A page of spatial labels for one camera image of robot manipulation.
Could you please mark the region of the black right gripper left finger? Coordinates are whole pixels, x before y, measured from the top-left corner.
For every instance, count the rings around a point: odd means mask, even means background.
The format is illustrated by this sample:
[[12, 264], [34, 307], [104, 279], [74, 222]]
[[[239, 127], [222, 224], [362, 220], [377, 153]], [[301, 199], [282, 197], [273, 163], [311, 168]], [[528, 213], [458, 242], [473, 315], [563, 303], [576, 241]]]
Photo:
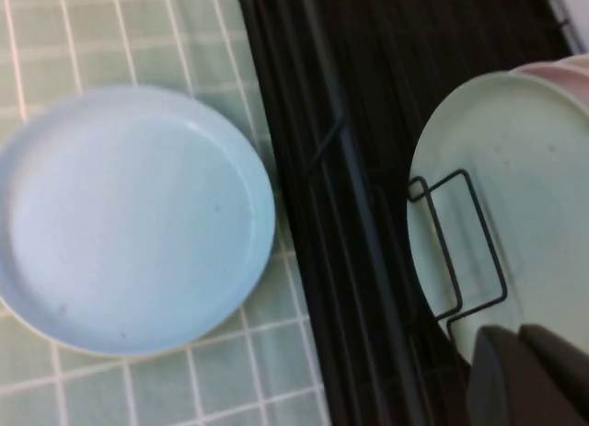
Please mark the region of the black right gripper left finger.
[[512, 425], [509, 384], [525, 353], [515, 334], [484, 327], [477, 334], [466, 394], [471, 425]]

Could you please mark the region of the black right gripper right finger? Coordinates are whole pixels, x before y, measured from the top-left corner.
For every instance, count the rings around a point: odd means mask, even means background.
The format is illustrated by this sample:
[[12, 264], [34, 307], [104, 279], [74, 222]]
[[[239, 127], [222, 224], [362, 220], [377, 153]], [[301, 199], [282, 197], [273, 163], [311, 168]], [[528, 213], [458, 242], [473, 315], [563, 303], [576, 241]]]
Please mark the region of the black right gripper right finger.
[[518, 337], [556, 387], [588, 421], [588, 354], [540, 325], [523, 325]]

